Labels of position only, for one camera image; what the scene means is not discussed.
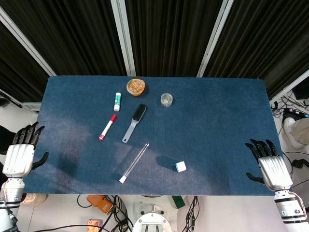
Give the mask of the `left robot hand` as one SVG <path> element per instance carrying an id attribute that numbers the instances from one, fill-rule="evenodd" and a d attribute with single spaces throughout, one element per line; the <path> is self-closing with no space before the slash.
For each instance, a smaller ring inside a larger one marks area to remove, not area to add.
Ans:
<path id="1" fill-rule="evenodd" d="M 45 126 L 38 129 L 38 122 L 20 129 L 14 136 L 13 142 L 8 147 L 2 173 L 8 178 L 24 178 L 32 170 L 42 166 L 48 159 L 49 153 L 45 152 L 42 158 L 34 162 L 34 153 L 39 137 Z"/>

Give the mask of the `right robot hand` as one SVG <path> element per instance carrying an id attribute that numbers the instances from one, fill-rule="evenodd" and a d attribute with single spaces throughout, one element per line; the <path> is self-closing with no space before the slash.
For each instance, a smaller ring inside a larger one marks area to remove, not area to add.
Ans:
<path id="1" fill-rule="evenodd" d="M 253 182 L 264 184 L 270 191 L 289 190 L 292 186 L 292 178 L 288 172 L 284 158 L 279 155 L 272 141 L 250 140 L 246 147 L 250 149 L 255 158 L 262 177 L 256 177 L 247 172 L 246 176 Z"/>

